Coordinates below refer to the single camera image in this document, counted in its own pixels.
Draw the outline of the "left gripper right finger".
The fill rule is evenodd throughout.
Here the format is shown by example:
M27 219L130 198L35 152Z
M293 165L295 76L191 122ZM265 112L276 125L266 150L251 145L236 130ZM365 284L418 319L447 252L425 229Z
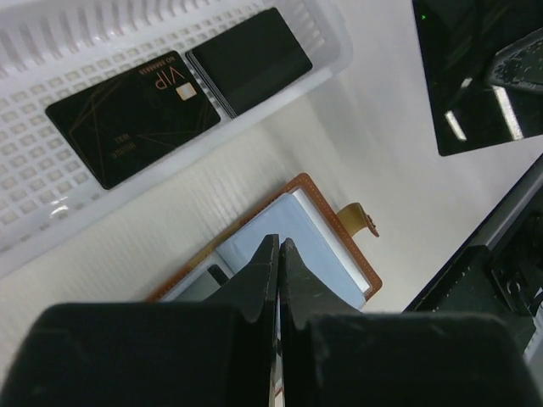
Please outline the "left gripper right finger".
M539 406L506 326L472 313L365 314L305 265L278 271L287 406Z

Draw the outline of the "brown leather card holder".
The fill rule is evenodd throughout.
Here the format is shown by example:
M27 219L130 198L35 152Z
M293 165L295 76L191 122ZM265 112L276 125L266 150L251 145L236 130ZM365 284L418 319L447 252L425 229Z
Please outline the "brown leather card holder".
M185 297L198 279L211 277L213 265L220 266L226 278L234 277L249 263L262 239L273 234L281 243L292 240L313 275L351 307L361 309L383 286L353 240L364 228L378 232L359 203L334 212L311 177L301 173L211 239L148 300Z

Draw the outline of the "black credit card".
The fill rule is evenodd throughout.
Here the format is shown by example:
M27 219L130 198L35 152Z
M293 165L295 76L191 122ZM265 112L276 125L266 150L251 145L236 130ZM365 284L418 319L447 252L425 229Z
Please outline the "black credit card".
M412 4L437 149L450 156L542 134L542 94L490 86L503 48L542 29L540 1Z
M230 280L230 276L218 264L211 265L207 272L220 287L225 286Z

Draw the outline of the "VIP black card in basket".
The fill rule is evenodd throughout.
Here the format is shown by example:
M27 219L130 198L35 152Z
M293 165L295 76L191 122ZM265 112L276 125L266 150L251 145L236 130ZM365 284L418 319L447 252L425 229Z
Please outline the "VIP black card in basket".
M106 190L221 121L175 51L53 103L46 114Z

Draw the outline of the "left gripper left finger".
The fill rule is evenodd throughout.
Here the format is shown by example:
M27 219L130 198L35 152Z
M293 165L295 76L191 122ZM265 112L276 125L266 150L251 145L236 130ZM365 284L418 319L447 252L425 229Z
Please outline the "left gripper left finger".
M27 333L4 406L270 406L279 241L199 302L57 304Z

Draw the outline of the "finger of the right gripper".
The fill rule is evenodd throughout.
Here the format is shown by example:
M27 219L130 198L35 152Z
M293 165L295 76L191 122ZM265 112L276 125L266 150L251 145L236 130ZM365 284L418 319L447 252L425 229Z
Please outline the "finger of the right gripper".
M490 86L542 94L542 29L498 52L486 75Z

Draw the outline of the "white plastic slotted basket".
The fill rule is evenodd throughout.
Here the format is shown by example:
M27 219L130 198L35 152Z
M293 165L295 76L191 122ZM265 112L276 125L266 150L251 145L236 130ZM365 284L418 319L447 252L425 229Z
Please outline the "white plastic slotted basket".
M46 116L52 103L169 51L185 53L276 8L312 70L236 119L106 189ZM4 1L1 4L1 272L7 275L344 70L333 1Z

